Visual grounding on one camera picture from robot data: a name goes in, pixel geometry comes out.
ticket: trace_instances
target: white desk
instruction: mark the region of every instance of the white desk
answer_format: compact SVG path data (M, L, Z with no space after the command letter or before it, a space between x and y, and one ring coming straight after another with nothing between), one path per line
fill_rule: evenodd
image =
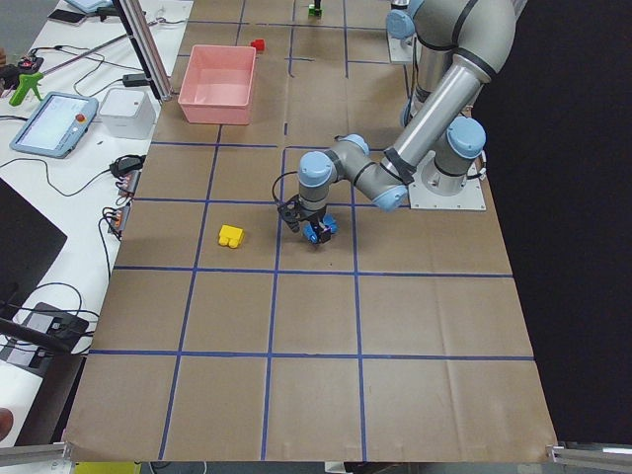
M170 22L186 19L193 6L192 1L179 0L141 0L140 3L143 10L147 12L148 20L162 16ZM59 8L71 9L62 1L59 2ZM168 74L171 74L173 70L184 31L184 23L157 25L151 28ZM34 47L69 44L92 48L122 34L124 34L124 28L118 19L107 19L101 23L98 18L89 18L79 27L47 22L36 39ZM99 52L109 62L140 67L128 39L123 39ZM44 58L42 71L71 57L63 52L46 50L42 50L39 55ZM81 59L50 76L45 76L41 80L39 91L42 96L50 91L74 94L73 83L95 65L94 61ZM134 73L134 71L103 64L78 88L82 94L89 95L128 73ZM118 83L112 87L122 87L122 85ZM159 114L160 108L157 101L148 87L144 89L150 95L152 104ZM107 90L96 98L103 100L106 94ZM0 115L28 117L38 103L33 94L29 94L20 106L13 108L9 106L8 98L5 98L0 100ZM23 122L17 120L0 122L0 150L2 150L0 164L18 157L36 157L15 152L9 148L9 142L22 125ZM150 137L145 140L113 138L102 123L94 122L67 158L63 160L45 158L50 170L50 180L65 192L73 192L97 173L105 170L119 156L146 153L150 141ZM49 281L70 283L81 292L84 309L99 312L108 287L108 272L97 222L101 217L103 207L115 205L118 197L115 179L112 175L104 175L83 193L75 197L62 197L46 183L42 163L13 163L0 169L0 177L68 236L59 257L41 283ZM113 265L119 250L119 242L113 236L107 235L105 225L104 235L106 235L110 261ZM64 309L77 307L76 294L69 288L58 285L38 290L26 301L25 306L33 307L40 301ZM16 315L15 320L21 322L27 314L27 311L21 311ZM88 315L85 319L92 321L94 318ZM94 329L94 326L91 324L89 329ZM0 344L4 342L4 338L0 337ZM85 350L89 343L88 338L83 338L75 352ZM39 377L0 360L0 407L10 409L15 419L12 431L0 442L0 447L14 445L40 383Z

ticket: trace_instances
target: dark wall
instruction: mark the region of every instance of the dark wall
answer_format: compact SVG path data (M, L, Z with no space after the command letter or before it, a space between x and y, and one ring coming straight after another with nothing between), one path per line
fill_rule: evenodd
M529 0L474 116L558 438L632 444L632 2Z

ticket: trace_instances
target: blue object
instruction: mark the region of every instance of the blue object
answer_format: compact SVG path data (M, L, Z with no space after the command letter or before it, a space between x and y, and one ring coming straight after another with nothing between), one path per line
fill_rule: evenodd
M305 153L298 165L298 181L307 188L323 186L332 176L334 164L322 151Z
M457 155L467 160L481 154L486 139L485 128L474 118L457 117L447 128L447 142Z
M316 232L314 232L314 229L312 229L312 225L309 222L307 222L307 224L303 227L303 235L312 244L318 243L318 236L316 235Z
M364 152L364 156L368 156L368 145L364 141L364 138L362 138L358 134L352 133L351 135L344 136L340 139L340 141L350 141L351 143L355 143L362 149L362 151Z
M422 8L422 5L424 5L424 2L426 0L411 0L408 4L408 8L406 9L406 12L408 13L408 16L411 18L415 18L415 15L417 14L417 11Z
M391 10L386 15L386 31L391 37L404 40L415 34L415 24L406 12Z
M325 217L323 217L323 224L331 229L332 234L338 232L338 223L332 214L325 214Z
M94 98L49 92L9 146L16 151L65 158L97 114Z
M373 200L373 203L380 209L390 212L399 207L404 198L408 195L408 189L404 185L399 185L385 191Z

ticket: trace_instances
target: blue joint cap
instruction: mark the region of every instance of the blue joint cap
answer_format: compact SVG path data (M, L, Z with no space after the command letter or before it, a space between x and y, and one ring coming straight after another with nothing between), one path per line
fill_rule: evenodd
M386 31L391 37L404 40L415 34L415 24L406 12L391 10L386 15Z
M485 147L485 128L474 118L457 117L447 128L447 142L466 160L474 160Z
M404 185L399 185L385 191L373 200L373 203L380 209L390 212L399 207L404 198L408 195L408 189Z
M352 133L351 135L344 136L340 139L340 141L350 141L351 143L355 143L359 146L364 152L364 156L368 156L368 145L364 141L364 138L359 136L356 133Z
M338 222L336 222L336 219L332 214L325 214L325 217L323 217L323 224L331 229L332 234L338 232Z
M334 164L322 151L305 153L298 165L298 181L307 188L318 188L329 181Z
M316 235L316 232L314 232L314 229L312 229L309 222L303 226L303 236L305 236L305 238L312 244L318 243L318 236Z
M426 0L411 0L408 3L408 8L406 9L406 13L408 13L408 16L411 18L415 18L415 15L417 14L417 11L422 8L422 5L424 5L424 2Z

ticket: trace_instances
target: gray tablet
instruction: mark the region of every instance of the gray tablet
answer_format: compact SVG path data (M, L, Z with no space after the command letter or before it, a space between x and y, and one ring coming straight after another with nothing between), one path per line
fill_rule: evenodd
M65 158L97 114L91 97L50 92L9 145L16 151Z

